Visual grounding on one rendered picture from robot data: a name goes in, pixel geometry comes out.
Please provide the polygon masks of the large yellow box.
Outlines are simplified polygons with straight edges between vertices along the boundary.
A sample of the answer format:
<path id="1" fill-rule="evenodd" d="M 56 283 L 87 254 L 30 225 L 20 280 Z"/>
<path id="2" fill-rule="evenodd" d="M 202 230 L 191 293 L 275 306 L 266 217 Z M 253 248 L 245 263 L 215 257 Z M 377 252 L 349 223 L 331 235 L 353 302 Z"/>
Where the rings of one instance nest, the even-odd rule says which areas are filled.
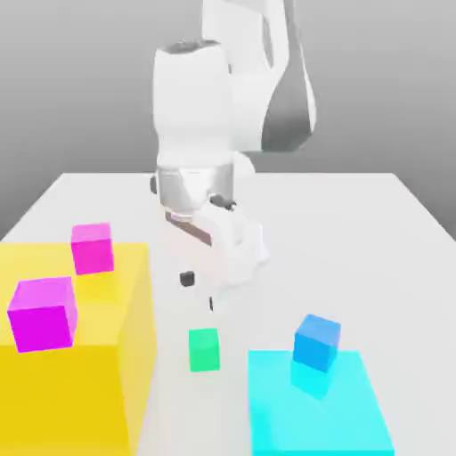
<path id="1" fill-rule="evenodd" d="M 157 353 L 148 246 L 118 243 L 111 273 L 75 275 L 69 245 L 0 243 L 0 456 L 135 456 Z M 19 281 L 72 278 L 70 348 L 19 353 Z"/>

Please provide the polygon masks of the large cyan box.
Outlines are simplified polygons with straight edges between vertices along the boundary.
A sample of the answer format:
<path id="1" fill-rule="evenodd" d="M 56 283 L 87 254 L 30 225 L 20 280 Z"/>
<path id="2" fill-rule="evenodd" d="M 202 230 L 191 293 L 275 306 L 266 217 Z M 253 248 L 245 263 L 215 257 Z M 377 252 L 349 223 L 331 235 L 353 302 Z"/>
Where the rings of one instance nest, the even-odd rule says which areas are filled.
<path id="1" fill-rule="evenodd" d="M 361 354 L 323 373 L 290 351 L 248 353 L 251 456 L 395 456 Z"/>

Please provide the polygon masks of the small blue cube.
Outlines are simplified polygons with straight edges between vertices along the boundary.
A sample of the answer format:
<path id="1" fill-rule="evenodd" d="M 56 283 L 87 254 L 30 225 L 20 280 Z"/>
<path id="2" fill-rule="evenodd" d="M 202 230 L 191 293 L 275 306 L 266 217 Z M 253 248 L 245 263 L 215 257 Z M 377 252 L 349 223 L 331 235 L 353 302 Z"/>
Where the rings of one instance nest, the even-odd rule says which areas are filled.
<path id="1" fill-rule="evenodd" d="M 340 333 L 338 322 L 308 314 L 295 332 L 293 360 L 327 372 L 337 355 Z"/>

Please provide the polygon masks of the small green cube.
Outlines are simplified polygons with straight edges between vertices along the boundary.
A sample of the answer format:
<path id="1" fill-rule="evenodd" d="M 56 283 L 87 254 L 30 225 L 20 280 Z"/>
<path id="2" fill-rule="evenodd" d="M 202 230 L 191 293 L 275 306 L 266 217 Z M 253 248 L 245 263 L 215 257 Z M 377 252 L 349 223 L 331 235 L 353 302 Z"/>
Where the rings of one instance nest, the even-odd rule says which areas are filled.
<path id="1" fill-rule="evenodd" d="M 190 370 L 218 371 L 220 369 L 220 350 L 217 328 L 189 330 Z"/>

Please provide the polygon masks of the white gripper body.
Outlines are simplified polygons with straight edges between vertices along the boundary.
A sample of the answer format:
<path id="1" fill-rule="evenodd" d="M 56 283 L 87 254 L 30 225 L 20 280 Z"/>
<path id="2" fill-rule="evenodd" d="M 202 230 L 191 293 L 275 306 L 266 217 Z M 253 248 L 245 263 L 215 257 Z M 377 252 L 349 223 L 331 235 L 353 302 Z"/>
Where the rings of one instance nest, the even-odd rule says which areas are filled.
<path id="1" fill-rule="evenodd" d="M 208 238 L 200 228 L 173 218 L 168 209 L 160 210 L 159 248 L 166 258 L 163 262 L 167 262 L 180 288 L 210 297 L 222 295 L 224 285 L 215 247 L 205 242 Z M 195 272 L 195 285 L 185 288 L 180 284 L 179 273 L 189 270 Z"/>

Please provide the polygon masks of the small magenta cube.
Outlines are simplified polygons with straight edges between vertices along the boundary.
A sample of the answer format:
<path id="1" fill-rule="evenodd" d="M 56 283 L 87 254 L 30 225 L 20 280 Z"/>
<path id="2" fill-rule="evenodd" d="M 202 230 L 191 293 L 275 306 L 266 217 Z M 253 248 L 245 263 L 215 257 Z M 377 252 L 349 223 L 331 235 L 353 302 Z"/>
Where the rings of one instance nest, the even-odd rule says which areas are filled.
<path id="1" fill-rule="evenodd" d="M 74 225 L 70 246 L 77 275 L 114 270 L 111 229 L 108 223 Z"/>
<path id="2" fill-rule="evenodd" d="M 19 281 L 7 315 L 21 354 L 72 347 L 78 319 L 72 279 Z"/>

